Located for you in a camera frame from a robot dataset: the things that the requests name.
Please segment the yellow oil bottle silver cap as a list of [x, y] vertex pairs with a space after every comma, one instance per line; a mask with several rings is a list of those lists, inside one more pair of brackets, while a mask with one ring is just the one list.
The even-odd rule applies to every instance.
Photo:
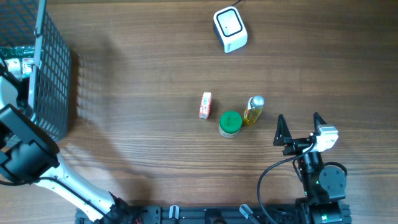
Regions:
[[243, 113], [243, 122], [246, 126], [253, 125], [257, 121], [259, 115], [263, 111], [264, 104], [265, 99], [260, 95], [253, 96], [249, 99]]

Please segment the red tissue pack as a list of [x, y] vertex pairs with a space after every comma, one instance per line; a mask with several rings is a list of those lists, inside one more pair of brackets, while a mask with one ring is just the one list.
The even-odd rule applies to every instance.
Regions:
[[204, 92], [200, 103], [200, 119], [208, 119], [211, 110], [211, 93]]

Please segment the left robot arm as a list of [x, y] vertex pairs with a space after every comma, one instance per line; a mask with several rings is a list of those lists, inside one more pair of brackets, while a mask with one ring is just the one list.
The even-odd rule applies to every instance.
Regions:
[[79, 208], [93, 223], [134, 223], [138, 214], [123, 199], [100, 189], [73, 170], [55, 141], [12, 104], [1, 109], [1, 146], [14, 134], [20, 141], [1, 153], [2, 185], [37, 185]]

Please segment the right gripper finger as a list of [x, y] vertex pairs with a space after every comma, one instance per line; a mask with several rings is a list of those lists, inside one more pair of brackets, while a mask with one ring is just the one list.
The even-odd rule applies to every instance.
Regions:
[[284, 146], [292, 144], [292, 135], [287, 126], [286, 120], [283, 114], [278, 116], [277, 130], [273, 141], [274, 146]]
[[324, 119], [320, 116], [320, 114], [318, 112], [315, 112], [313, 114], [313, 123], [314, 123], [314, 130], [318, 129], [319, 125], [324, 125], [326, 124], [326, 122], [324, 121]]

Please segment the green lid jar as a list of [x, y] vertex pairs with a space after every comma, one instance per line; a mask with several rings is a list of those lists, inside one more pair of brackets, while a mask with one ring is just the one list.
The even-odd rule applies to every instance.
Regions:
[[243, 119], [236, 111], [226, 111], [219, 121], [219, 132], [224, 138], [234, 138], [241, 130]]

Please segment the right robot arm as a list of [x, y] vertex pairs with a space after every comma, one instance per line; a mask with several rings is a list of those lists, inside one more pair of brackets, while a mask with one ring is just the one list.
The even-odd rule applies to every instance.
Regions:
[[296, 174], [303, 185], [304, 198], [295, 201], [297, 223], [351, 223], [346, 198], [347, 169], [338, 162], [323, 162], [321, 153], [338, 140], [338, 130], [313, 114], [314, 132], [307, 138], [294, 139], [285, 118], [279, 115], [273, 145], [284, 146], [283, 155], [295, 156]]

